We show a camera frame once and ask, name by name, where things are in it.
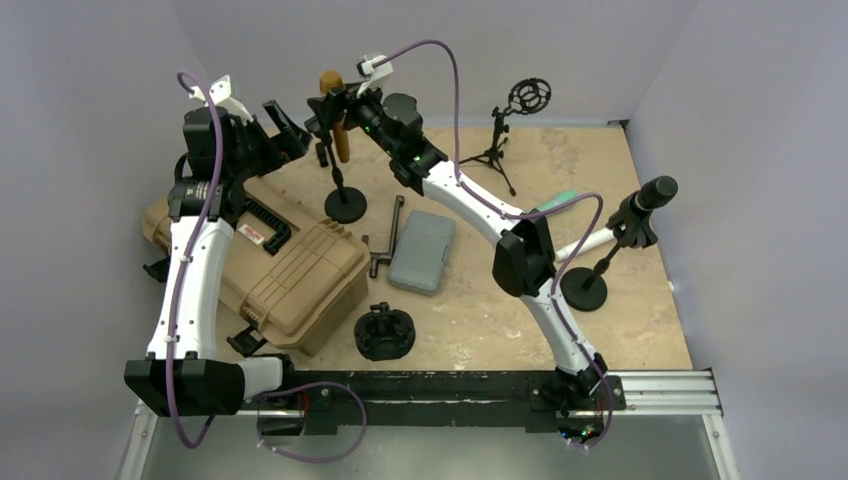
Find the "green object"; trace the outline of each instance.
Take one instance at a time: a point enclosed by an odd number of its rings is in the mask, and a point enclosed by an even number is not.
[[[536,209],[539,210],[540,212],[544,212],[545,210],[550,210],[550,209],[556,207],[557,205],[559,205],[561,203],[565,203],[565,202],[571,200],[572,198],[574,198],[576,196],[577,196],[577,190],[575,190],[573,188],[569,189],[569,190],[565,190],[564,192],[558,193],[554,198],[552,198],[552,199],[548,200],[547,202],[539,205],[538,207],[536,207]]]

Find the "black round object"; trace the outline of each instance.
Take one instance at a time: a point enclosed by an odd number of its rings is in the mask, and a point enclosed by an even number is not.
[[[415,343],[415,325],[403,310],[389,310],[382,302],[359,317],[353,329],[356,348],[368,360],[379,362],[406,356]]]
[[[571,308],[593,312],[607,301],[607,284],[603,277],[598,277],[589,288],[584,288],[584,283],[591,276],[592,269],[585,267],[572,268],[562,276],[559,286],[565,303]]]
[[[541,78],[516,83],[509,92],[509,108],[519,115],[541,112],[551,101],[551,85]]]
[[[347,203],[342,202],[339,190],[335,189],[327,195],[327,200],[324,201],[324,213],[336,222],[348,224],[365,215],[368,202],[365,200],[365,195],[353,187],[344,187],[344,191],[347,195]]]

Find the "black mounting plate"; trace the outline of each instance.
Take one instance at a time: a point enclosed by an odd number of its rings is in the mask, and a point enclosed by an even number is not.
[[[608,375],[614,396],[612,407],[626,407],[621,379]],[[583,418],[564,418],[561,411],[571,408],[556,388],[560,376],[551,371],[295,371],[284,376],[284,388],[312,382],[332,381],[350,386],[366,402],[368,425],[417,427],[520,427],[528,433],[557,432],[564,424]],[[309,396],[307,435],[334,435],[340,425],[359,425],[359,407],[345,392],[314,388]],[[600,405],[600,386],[587,403]],[[263,400],[245,404],[243,409],[278,410],[291,408],[293,399]],[[606,409],[610,402],[605,398]],[[588,423],[597,418],[587,417]]]

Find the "label sticker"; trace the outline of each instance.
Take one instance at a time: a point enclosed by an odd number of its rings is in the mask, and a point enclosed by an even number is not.
[[[241,232],[242,235],[244,235],[251,242],[253,242],[257,245],[260,245],[260,244],[262,244],[262,242],[265,241],[265,237],[262,236],[261,233],[257,232],[256,230],[251,228],[250,225],[248,225],[246,223],[241,224],[241,226],[239,227],[239,232]]]

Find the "gray plastic box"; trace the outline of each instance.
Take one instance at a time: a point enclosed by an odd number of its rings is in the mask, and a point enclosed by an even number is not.
[[[455,232],[456,222],[450,218],[413,210],[389,266],[389,284],[435,295]]]

